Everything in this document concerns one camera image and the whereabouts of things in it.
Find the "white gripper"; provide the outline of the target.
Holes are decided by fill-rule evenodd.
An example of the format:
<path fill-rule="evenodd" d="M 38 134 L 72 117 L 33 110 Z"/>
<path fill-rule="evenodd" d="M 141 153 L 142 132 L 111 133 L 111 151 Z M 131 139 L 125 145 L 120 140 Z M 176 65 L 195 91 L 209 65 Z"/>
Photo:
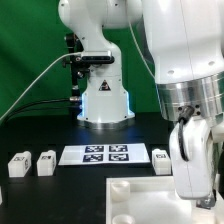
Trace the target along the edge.
<path fill-rule="evenodd" d="M 224 141 L 224 134 L 214 139 L 209 122 L 192 117 L 183 127 L 184 149 L 188 157 L 184 161 L 179 149 L 178 130 L 179 124 L 176 124 L 169 139 L 176 192 L 182 199 L 199 199 L 196 201 L 198 208 L 211 209 L 216 203 L 212 190 L 221 153 L 217 143 Z"/>

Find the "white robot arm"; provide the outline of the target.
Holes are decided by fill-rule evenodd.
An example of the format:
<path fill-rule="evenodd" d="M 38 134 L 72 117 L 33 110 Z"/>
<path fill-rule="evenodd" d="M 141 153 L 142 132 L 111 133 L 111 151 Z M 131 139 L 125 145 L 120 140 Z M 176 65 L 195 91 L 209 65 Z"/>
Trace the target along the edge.
<path fill-rule="evenodd" d="M 73 55 L 87 77 L 79 119 L 95 127 L 134 116 L 121 50 L 103 32 L 140 24 L 136 48 L 154 78 L 162 117 L 175 124 L 169 137 L 175 190 L 213 207 L 217 145 L 224 141 L 224 0 L 59 0 L 58 12 L 81 45 Z"/>

